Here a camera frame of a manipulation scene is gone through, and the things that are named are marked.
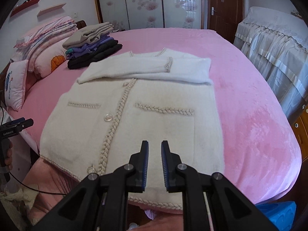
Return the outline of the beige sleeve forearm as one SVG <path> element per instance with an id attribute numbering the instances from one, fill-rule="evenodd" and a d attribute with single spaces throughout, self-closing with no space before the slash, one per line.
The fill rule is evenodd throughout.
<path id="1" fill-rule="evenodd" d="M 38 194 L 35 190 L 21 186 L 15 193 L 10 193 L 8 190 L 1 192 L 1 200 L 10 202 L 17 207 L 24 203 L 26 210 L 30 211 Z"/>

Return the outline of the person's left hand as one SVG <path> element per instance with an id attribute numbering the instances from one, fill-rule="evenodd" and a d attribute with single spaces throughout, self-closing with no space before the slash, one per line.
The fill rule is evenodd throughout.
<path id="1" fill-rule="evenodd" d="M 6 152 L 6 159 L 5 164 L 6 167 L 11 171 L 13 169 L 13 151 L 12 151 L 13 144 L 10 143 L 10 146 Z"/>

